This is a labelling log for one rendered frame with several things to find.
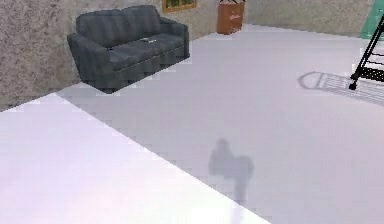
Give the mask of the dark grey sofa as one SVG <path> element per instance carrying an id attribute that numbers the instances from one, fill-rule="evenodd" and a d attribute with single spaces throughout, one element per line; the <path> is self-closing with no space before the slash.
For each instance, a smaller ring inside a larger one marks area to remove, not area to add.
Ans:
<path id="1" fill-rule="evenodd" d="M 153 5 L 81 14 L 67 41 L 81 81 L 107 94 L 190 57 L 188 27 Z"/>

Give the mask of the brown paper bag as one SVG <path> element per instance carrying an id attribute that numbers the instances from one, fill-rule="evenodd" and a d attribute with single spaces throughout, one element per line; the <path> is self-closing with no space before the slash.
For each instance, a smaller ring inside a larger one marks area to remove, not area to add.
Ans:
<path id="1" fill-rule="evenodd" d="M 245 0 L 219 0 L 217 33 L 230 35 L 242 28 Z"/>

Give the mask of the black metal rack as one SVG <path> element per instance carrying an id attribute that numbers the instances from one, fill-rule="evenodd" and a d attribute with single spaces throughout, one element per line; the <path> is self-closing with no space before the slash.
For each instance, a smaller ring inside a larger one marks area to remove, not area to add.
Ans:
<path id="1" fill-rule="evenodd" d="M 371 61 L 369 58 L 371 56 L 378 56 L 378 53 L 374 53 L 373 50 L 376 47 L 381 34 L 384 32 L 384 14 L 381 16 L 381 19 L 375 29 L 375 32 L 367 46 L 367 48 L 364 51 L 363 56 L 361 57 L 361 60 L 355 70 L 355 72 L 350 76 L 350 79 L 352 80 L 352 83 L 349 85 L 350 90 L 355 90 L 357 87 L 357 81 L 359 78 L 365 78 L 373 81 L 378 82 L 384 82 L 384 70 L 375 69 L 375 68 L 369 68 L 366 67 L 367 63 L 370 63 Z"/>

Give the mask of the teal door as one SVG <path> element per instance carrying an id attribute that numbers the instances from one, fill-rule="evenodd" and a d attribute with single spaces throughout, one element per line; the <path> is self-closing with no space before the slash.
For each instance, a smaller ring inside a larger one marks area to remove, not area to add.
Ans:
<path id="1" fill-rule="evenodd" d="M 383 15 L 384 0 L 373 0 L 373 4 L 370 7 L 359 37 L 362 39 L 371 39 Z"/>

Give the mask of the framed picture with gold frame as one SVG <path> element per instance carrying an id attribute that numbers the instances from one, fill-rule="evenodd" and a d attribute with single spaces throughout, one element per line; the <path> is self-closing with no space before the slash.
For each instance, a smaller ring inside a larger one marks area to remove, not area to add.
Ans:
<path id="1" fill-rule="evenodd" d="M 197 6 L 197 0 L 162 0 L 162 11 L 171 13 L 193 9 Z"/>

